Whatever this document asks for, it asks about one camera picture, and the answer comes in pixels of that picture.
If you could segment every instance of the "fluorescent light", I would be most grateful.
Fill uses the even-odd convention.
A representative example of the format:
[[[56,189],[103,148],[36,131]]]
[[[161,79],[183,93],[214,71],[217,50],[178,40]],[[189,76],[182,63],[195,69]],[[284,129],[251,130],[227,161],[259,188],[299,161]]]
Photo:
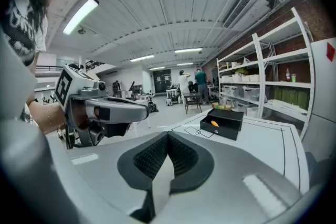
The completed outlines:
[[[202,48],[196,48],[196,49],[185,49],[185,50],[176,50],[175,53],[179,54],[180,52],[192,52],[192,51],[201,51]]]
[[[98,0],[87,0],[84,5],[75,13],[64,28],[63,33],[70,35],[74,28],[94,9],[98,6]]]
[[[179,63],[179,64],[177,64],[177,66],[188,66],[188,65],[193,65],[193,62]]]
[[[140,58],[133,59],[133,60],[131,60],[131,62],[141,61],[141,60],[145,60],[145,59],[149,59],[149,58],[153,58],[153,57],[154,57],[154,55],[148,55],[148,56],[145,56],[145,57],[140,57]]]
[[[151,68],[150,70],[158,70],[158,69],[164,69],[164,67],[155,67],[155,68]]]

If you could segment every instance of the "railing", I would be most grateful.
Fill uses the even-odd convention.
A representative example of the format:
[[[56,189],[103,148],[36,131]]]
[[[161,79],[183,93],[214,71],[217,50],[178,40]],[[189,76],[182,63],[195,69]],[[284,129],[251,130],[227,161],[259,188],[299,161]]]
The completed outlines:
[[[103,62],[95,62],[95,61],[88,61],[86,64],[85,64],[85,67],[86,67],[86,71],[89,71],[95,67],[98,67],[98,66],[101,66],[101,65],[105,65],[105,63]]]
[[[36,66],[36,71],[62,71],[63,67],[57,66]]]

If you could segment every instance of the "white shelving unit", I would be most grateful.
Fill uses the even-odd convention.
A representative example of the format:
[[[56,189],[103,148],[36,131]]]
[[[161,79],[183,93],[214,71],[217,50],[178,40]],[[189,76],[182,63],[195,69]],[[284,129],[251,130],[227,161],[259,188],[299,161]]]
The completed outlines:
[[[220,78],[223,75],[230,74],[230,72],[234,73],[235,70],[239,68],[251,68],[258,66],[259,68],[259,76],[260,76],[260,82],[219,82],[219,96],[227,96],[230,98],[236,98],[240,100],[247,101],[252,104],[258,105],[258,117],[262,118],[262,115],[264,113],[264,108],[271,109],[273,111],[277,111],[279,113],[285,114],[287,116],[290,116],[292,118],[295,118],[299,121],[302,121],[304,123],[303,130],[301,132],[301,139],[303,139],[308,122],[311,115],[312,105],[313,105],[313,99],[314,99],[314,65],[313,65],[313,58],[312,58],[312,52],[310,48],[310,40],[306,32],[305,25],[303,24],[301,18],[299,17],[297,11],[295,8],[291,9],[293,13],[293,18],[284,24],[276,27],[275,29],[271,30],[270,32],[264,34],[261,37],[258,37],[256,33],[252,35],[253,41],[246,44],[245,46],[237,49],[236,51],[232,52],[231,54],[223,57],[222,59],[217,59],[217,66],[218,66],[218,77]],[[306,44],[306,48],[299,49],[296,51],[287,52],[285,54],[280,55],[273,55],[267,58],[263,58],[262,50],[266,47],[269,47],[271,44],[272,46],[283,42],[285,40],[303,36],[304,42]],[[243,57],[250,55],[252,53],[257,54],[257,61],[253,61],[250,63],[246,63],[241,66],[237,66],[234,68],[229,69],[222,69],[219,70],[219,65],[222,64],[225,65],[225,62],[232,62],[232,61],[242,61]],[[269,63],[287,63],[287,62],[293,62],[293,61],[300,61],[300,60],[309,60],[309,66],[310,66],[310,81],[311,83],[301,83],[301,82],[284,82],[284,81],[266,81],[266,75],[265,75],[265,66]],[[260,86],[260,98],[259,101],[251,101],[245,98],[241,97],[235,97],[231,95],[227,95],[222,91],[223,85],[259,85]],[[276,105],[272,105],[269,103],[264,103],[262,100],[265,100],[265,88],[266,86],[283,86],[283,87],[295,87],[295,88],[304,88],[304,89],[310,89],[310,99],[309,99],[309,105],[307,113],[301,114],[299,112],[296,112],[294,110],[279,107]]]

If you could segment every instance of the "green shirt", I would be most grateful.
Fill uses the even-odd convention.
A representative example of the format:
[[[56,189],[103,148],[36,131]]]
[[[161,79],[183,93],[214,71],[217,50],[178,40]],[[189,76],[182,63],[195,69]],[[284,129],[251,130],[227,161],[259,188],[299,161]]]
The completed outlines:
[[[203,71],[197,72],[195,75],[195,80],[197,80],[198,85],[206,85],[206,75]]]

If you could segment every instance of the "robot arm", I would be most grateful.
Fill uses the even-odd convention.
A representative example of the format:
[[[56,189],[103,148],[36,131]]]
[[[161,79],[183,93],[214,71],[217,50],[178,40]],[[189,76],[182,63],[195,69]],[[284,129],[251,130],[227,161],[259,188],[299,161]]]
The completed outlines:
[[[80,147],[96,146],[104,136],[124,136],[132,122],[149,116],[146,105],[110,97],[104,82],[69,66],[63,68],[55,96],[65,113],[68,127],[78,132]],[[75,105],[86,107],[88,120],[84,129],[75,122]],[[95,109],[99,110],[99,116],[95,115]]]

